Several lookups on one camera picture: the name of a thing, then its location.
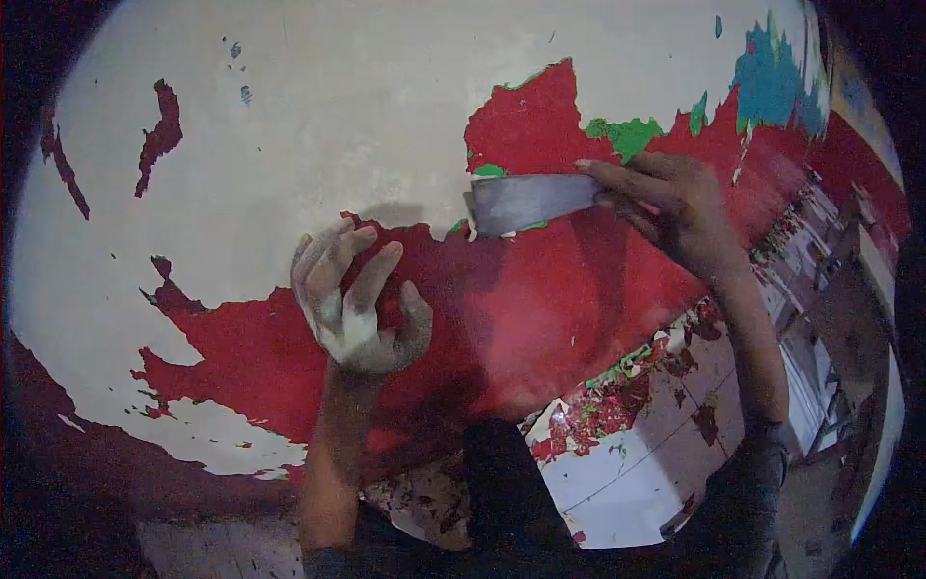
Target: green paint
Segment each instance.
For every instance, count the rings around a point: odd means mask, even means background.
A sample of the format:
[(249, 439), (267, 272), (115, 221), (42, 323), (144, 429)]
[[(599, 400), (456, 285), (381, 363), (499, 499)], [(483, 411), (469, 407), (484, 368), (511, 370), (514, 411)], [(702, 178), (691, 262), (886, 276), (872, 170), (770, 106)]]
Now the green paint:
[(607, 122), (592, 119), (585, 127), (585, 134), (593, 139), (607, 137), (615, 153), (620, 153), (620, 162), (626, 163), (642, 151), (653, 137), (665, 134), (652, 117), (648, 122), (639, 119), (630, 122)]
[(456, 223), (454, 223), (454, 226), (451, 227), (447, 232), (448, 232), (448, 233), (453, 233), (453, 232), (458, 232), (458, 231), (460, 231), (461, 229), (463, 229), (463, 223), (466, 223), (466, 222), (467, 222), (467, 219), (464, 217), (463, 219), (461, 219), (461, 220), (457, 221)]
[(701, 100), (692, 107), (692, 117), (688, 120), (688, 128), (691, 129), (693, 137), (696, 137), (707, 124), (704, 118), (705, 108), (707, 108), (707, 91), (704, 91)]
[(528, 230), (530, 230), (530, 229), (543, 229), (543, 228), (546, 227), (547, 225), (549, 225), (549, 223), (547, 223), (546, 221), (541, 221), (540, 223), (534, 223), (533, 225), (528, 225), (527, 227), (522, 227), (522, 228), (518, 229), (518, 231), (520, 231), (520, 232), (526, 232), (526, 231), (528, 231)]
[(507, 174), (507, 171), (498, 165), (489, 163), (488, 165), (482, 165), (478, 169), (474, 169), (472, 174), (480, 175), (482, 177), (504, 177)]

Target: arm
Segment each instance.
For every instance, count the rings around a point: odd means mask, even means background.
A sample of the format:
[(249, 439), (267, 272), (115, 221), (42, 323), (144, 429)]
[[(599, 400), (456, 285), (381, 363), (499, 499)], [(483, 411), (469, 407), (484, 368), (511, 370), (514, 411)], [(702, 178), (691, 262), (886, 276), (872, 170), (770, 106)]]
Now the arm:
[(788, 383), (778, 338), (727, 219), (714, 171), (688, 157), (645, 151), (624, 167), (584, 160), (577, 166), (606, 187), (599, 205), (613, 208), (717, 299), (729, 328), (745, 417), (786, 422)]
[(372, 227), (355, 231), (344, 219), (315, 239), (304, 235), (293, 258), (296, 301), (330, 355), (299, 508), (306, 560), (353, 542), (360, 466), (385, 376), (423, 356), (431, 342), (432, 311), (412, 282), (400, 293), (405, 325), (398, 332), (377, 329), (376, 300), (402, 257), (398, 242), (386, 244), (342, 296), (341, 280), (354, 256), (376, 238)]
[(670, 543), (673, 566), (688, 568), (680, 576), (700, 576), (705, 566), (711, 576), (765, 576), (787, 461), (779, 433), (788, 418), (788, 384), (778, 339), (727, 219), (717, 177), (693, 159), (646, 152), (625, 167), (577, 165), (607, 188), (601, 205), (707, 285), (729, 329), (746, 436), (707, 480), (704, 503)]

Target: cream paint layer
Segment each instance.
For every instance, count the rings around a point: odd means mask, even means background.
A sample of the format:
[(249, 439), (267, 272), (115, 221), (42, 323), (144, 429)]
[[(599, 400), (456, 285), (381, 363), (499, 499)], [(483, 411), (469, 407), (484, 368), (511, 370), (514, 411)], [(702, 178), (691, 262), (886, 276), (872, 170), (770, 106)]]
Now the cream paint layer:
[[(138, 348), (174, 364), (202, 359), (138, 291), (161, 282), (152, 255), (169, 256), (174, 281), (215, 308), (288, 285), (300, 235), (344, 209), (386, 227), (427, 222), (443, 238), (467, 214), (463, 132), (494, 85), (573, 57), (583, 122), (653, 117), (668, 130), (705, 90), (712, 120), (744, 33), (764, 27), (769, 9), (803, 46), (804, 8), (791, 0), (123, 3), (56, 104), (91, 220), (35, 155), (16, 229), (12, 328), (82, 419), (210, 472), (299, 464), (301, 445), (253, 424), (265, 417), (192, 401), (174, 403), (185, 420), (125, 412), (150, 403), (130, 376), (142, 368)], [(232, 43), (241, 54), (229, 69)], [(808, 61), (807, 83), (818, 61)], [(142, 128), (159, 119), (152, 87), (162, 77), (183, 138), (137, 199)], [(253, 94), (247, 107), (242, 86)]]

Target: person's right hand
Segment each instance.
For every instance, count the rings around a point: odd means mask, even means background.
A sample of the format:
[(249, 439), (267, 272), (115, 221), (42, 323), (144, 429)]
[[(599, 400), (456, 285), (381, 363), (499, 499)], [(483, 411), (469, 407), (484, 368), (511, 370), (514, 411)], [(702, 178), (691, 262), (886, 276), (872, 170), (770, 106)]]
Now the person's right hand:
[(641, 151), (623, 167), (586, 159), (576, 161), (576, 167), (607, 190), (596, 199), (598, 205), (614, 209), (708, 286), (748, 269), (717, 175), (700, 161)]

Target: forearm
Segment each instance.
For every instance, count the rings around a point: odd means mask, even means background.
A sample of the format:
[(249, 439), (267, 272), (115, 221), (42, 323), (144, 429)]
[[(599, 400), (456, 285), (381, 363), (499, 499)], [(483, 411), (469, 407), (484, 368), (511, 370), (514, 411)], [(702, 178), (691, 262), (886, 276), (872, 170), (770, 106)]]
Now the forearm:
[(347, 547), (354, 539), (360, 465), (381, 389), (379, 377), (329, 364), (299, 507), (300, 543), (306, 552)]
[(727, 323), (744, 414), (787, 422), (788, 383), (778, 337), (746, 256), (712, 280), (710, 289)]

